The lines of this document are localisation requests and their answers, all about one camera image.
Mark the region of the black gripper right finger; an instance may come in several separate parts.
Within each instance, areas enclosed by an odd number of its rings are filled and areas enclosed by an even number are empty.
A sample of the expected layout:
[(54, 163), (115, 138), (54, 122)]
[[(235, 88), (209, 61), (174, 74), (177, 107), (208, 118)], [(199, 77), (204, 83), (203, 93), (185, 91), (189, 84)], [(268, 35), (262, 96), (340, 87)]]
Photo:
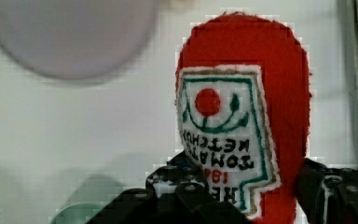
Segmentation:
[(305, 159), (296, 177), (296, 199), (309, 224), (358, 224), (358, 170)]

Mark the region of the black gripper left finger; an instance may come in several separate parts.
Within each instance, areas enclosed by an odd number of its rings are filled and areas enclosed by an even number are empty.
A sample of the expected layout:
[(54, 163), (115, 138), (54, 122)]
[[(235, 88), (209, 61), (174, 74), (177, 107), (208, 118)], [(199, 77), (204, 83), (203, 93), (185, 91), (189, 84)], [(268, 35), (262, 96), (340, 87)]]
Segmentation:
[(202, 170), (183, 152), (127, 189), (87, 224), (253, 224), (231, 203), (209, 193)]

